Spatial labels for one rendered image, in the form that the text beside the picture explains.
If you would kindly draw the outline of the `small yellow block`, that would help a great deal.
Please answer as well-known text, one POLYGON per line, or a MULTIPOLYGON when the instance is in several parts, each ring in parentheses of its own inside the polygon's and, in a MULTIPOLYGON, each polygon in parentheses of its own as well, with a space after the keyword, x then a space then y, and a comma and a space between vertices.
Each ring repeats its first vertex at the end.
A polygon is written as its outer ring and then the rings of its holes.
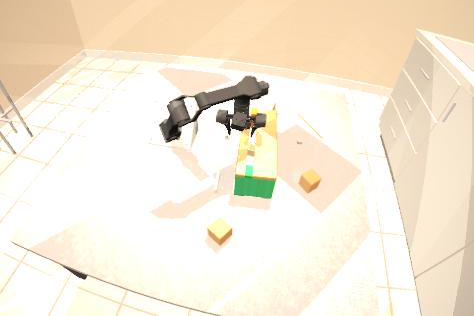
POLYGON ((255 145, 249 144, 247 155, 254 157, 254 154, 255 154, 255 145))

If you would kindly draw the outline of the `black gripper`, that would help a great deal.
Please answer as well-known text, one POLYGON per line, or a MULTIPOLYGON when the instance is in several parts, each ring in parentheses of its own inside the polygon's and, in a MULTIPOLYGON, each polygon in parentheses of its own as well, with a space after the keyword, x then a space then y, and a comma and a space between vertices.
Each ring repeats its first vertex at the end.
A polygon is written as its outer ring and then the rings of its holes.
MULTIPOLYGON (((250 110, 250 103, 247 105, 238 105, 234 102, 234 112, 236 108, 240 109, 240 112, 249 111, 250 110)), ((257 128, 261 127, 266 127, 266 118, 267 115, 265 113, 256 113, 255 116, 249 115, 249 119, 254 121, 252 130, 251 130, 251 137, 253 136, 255 130, 257 128)), ((233 114, 228 114, 228 110, 225 109, 219 109, 216 114, 216 122, 224 125, 229 133, 231 135, 231 123, 230 119, 232 120, 233 114)))

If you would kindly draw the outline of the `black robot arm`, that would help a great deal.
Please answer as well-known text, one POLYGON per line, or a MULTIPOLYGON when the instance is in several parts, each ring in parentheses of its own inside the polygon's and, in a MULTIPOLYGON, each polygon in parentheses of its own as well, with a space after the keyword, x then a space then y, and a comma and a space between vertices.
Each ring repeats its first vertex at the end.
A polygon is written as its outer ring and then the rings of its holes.
MULTIPOLYGON (((158 126, 165 143, 180 140, 182 127, 196 121, 202 111, 211 106, 234 100, 238 105, 247 105, 251 100, 269 95, 269 84, 265 81, 258 82, 256 76, 246 75, 237 85, 218 89, 211 92, 201 92, 194 96, 180 95, 171 100, 167 105, 170 116, 161 121, 158 126), (198 109, 191 118, 189 110, 183 99, 195 98, 198 109)), ((240 112, 236 108, 231 121, 231 128, 244 131, 250 129, 252 120, 249 119, 249 111, 240 112)))

